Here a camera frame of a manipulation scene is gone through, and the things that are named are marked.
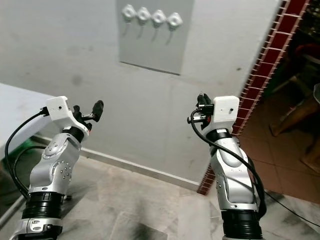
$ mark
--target gray panel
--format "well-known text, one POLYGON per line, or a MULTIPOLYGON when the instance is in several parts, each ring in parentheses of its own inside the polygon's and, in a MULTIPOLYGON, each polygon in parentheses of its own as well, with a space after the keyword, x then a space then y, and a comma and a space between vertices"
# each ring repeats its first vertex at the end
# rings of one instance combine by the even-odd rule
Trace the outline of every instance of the gray panel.
POLYGON ((193 4, 194 0, 118 0, 116 11, 120 62, 180 74, 193 4), (121 11, 127 4, 132 5, 136 12, 145 7, 151 15, 159 9, 166 17, 179 13, 183 24, 170 31, 166 22, 154 28, 151 19, 144 26, 139 25, 137 18, 126 23, 121 11))

